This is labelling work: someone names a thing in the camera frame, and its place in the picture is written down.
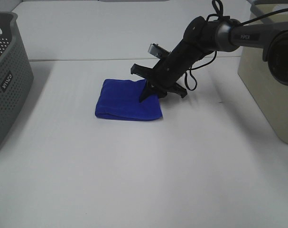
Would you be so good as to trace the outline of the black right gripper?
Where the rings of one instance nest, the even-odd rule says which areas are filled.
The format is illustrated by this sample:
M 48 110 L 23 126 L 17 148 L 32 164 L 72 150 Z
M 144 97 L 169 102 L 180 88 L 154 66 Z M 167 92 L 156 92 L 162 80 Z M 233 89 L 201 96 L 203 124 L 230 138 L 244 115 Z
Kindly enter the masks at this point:
M 157 95 L 159 99 L 165 98 L 168 92 L 184 98 L 187 91 L 177 80 L 201 58 L 202 51 L 197 46 L 180 41 L 172 52 L 166 58 L 160 59 L 153 68 L 134 64 L 130 72 L 146 79 L 139 102 L 151 95 Z

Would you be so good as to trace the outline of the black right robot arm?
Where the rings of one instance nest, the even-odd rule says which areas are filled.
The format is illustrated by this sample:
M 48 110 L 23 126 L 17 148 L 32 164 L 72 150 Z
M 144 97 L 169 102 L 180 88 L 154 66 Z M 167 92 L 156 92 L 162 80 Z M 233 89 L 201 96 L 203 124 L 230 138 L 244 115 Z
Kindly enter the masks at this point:
M 233 52 L 239 47 L 261 48 L 262 60 L 272 76 L 288 86 L 288 21 L 243 25 L 234 19 L 207 21 L 197 17 L 172 51 L 151 44 L 149 53 L 159 58 L 153 68 L 134 64 L 130 72 L 146 79 L 139 101 L 150 95 L 163 98 L 168 92 L 187 95 L 177 80 L 197 61 L 213 52 Z

